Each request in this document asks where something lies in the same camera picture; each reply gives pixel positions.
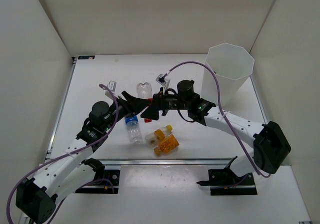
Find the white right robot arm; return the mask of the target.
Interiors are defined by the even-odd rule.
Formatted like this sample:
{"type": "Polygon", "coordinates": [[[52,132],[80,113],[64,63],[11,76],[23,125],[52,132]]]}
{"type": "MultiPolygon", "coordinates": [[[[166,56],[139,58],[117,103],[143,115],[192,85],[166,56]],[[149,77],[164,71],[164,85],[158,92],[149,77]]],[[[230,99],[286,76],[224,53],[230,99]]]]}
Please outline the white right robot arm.
{"type": "Polygon", "coordinates": [[[169,110],[185,110],[192,122],[234,136],[244,155],[232,158],[224,168],[224,177],[230,184],[238,183],[253,172],[275,174],[292,150],[279,124],[253,122],[228,113],[201,98],[193,86],[193,80],[183,80],[177,84],[177,90],[160,89],[141,117],[158,120],[160,111],[165,116],[169,110]]]}

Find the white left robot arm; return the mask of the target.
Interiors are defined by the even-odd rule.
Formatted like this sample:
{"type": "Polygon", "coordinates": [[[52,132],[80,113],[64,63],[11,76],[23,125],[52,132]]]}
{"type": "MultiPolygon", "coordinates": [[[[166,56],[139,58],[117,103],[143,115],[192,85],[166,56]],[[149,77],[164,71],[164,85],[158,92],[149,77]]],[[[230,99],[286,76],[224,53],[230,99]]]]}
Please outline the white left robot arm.
{"type": "Polygon", "coordinates": [[[125,116],[139,114],[151,104],[148,99],[133,97],[125,91],[122,95],[122,98],[112,96],[112,105],[96,102],[66,153],[43,164],[38,174],[31,179],[25,177],[18,184],[16,206],[36,224],[46,222],[56,208],[58,185],[102,145],[116,123],[125,116]]]}

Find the red label coke bottle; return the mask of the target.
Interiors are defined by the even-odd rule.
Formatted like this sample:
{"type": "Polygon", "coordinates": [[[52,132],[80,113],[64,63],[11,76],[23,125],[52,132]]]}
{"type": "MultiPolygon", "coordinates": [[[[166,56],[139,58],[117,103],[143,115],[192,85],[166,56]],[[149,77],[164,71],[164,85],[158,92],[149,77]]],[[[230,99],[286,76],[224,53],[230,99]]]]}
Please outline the red label coke bottle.
{"type": "Polygon", "coordinates": [[[136,92],[137,92],[138,98],[148,99],[148,100],[153,99],[152,87],[151,87],[151,84],[148,82],[138,83],[136,87],[136,92]]]}

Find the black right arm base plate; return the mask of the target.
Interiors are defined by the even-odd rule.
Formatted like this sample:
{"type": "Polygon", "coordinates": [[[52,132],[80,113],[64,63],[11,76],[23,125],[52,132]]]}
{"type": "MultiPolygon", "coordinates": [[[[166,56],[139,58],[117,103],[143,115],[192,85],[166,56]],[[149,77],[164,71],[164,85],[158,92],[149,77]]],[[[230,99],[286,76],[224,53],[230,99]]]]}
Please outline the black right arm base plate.
{"type": "Polygon", "coordinates": [[[198,181],[197,184],[209,187],[211,196],[254,196],[258,194],[252,173],[237,177],[225,169],[209,169],[208,180],[198,181]]]}

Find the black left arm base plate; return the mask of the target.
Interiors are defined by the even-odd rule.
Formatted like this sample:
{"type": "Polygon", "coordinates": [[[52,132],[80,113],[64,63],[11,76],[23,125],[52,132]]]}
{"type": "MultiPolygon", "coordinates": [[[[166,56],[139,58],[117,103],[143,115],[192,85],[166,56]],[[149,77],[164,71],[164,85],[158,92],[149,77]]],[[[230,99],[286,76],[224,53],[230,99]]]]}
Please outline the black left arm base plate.
{"type": "Polygon", "coordinates": [[[90,158],[82,164],[90,166],[95,172],[93,181],[78,188],[77,194],[118,194],[120,184],[120,167],[108,167],[101,161],[90,158]]]}

